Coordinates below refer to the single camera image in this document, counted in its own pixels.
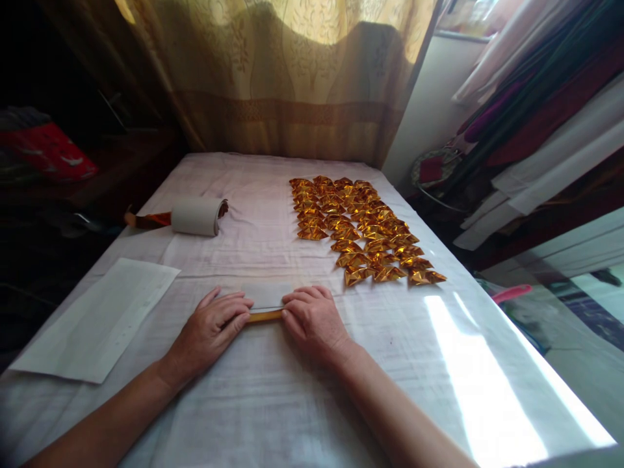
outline table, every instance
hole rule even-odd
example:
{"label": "table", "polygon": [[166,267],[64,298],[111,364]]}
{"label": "table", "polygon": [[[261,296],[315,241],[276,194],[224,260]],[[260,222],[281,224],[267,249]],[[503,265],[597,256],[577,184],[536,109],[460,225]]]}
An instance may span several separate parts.
{"label": "table", "polygon": [[[331,239],[296,236],[288,180],[364,179],[405,220],[439,285],[406,278],[345,289]],[[224,197],[215,238],[169,227],[125,231],[49,325],[119,257],[182,270],[102,385],[7,371],[0,378],[3,453],[21,463],[160,358],[203,295],[250,281],[329,288],[347,330],[433,420],[482,466],[524,465],[613,439],[529,345],[381,172],[352,162],[225,153],[187,155],[140,214],[180,195]],[[337,382],[298,353],[279,322],[247,326],[204,377],[157,419],[128,466],[383,466],[380,446]]]}

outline patterned curtain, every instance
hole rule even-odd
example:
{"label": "patterned curtain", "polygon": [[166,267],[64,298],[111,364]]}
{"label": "patterned curtain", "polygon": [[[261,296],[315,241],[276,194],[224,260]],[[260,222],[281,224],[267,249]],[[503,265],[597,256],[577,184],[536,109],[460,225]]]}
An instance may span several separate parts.
{"label": "patterned curtain", "polygon": [[[56,3],[111,7],[103,0]],[[97,25],[100,37],[119,56],[134,46],[107,28],[133,33],[194,150],[380,168],[424,57],[436,0],[116,5],[125,24]],[[144,74],[128,61],[124,66]]]}

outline pink object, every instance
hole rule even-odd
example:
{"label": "pink object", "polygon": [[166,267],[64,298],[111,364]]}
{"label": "pink object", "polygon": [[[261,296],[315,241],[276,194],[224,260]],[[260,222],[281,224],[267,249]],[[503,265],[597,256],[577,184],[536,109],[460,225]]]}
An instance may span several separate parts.
{"label": "pink object", "polygon": [[492,300],[496,302],[496,304],[500,304],[501,302],[524,296],[526,293],[530,293],[532,290],[533,288],[531,287],[531,285],[514,286],[512,288],[505,289],[498,294],[495,294],[494,296],[492,296]]}

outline sunlight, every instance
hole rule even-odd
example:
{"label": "sunlight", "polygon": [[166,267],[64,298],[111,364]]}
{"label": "sunlight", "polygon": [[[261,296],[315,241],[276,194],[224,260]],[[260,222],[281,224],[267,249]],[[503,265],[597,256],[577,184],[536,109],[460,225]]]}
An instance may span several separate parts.
{"label": "sunlight", "polygon": [[[486,468],[526,465],[545,459],[548,452],[485,338],[463,334],[440,296],[426,296],[424,301],[475,461]],[[474,323],[472,316],[467,315]]]}

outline paper roll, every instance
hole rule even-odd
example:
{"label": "paper roll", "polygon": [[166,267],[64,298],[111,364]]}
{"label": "paper roll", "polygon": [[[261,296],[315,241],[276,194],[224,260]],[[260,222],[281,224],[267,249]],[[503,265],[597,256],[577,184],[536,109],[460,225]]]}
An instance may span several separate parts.
{"label": "paper roll", "polygon": [[219,214],[228,210],[228,201],[220,198],[179,198],[171,211],[171,227],[176,232],[216,236]]}

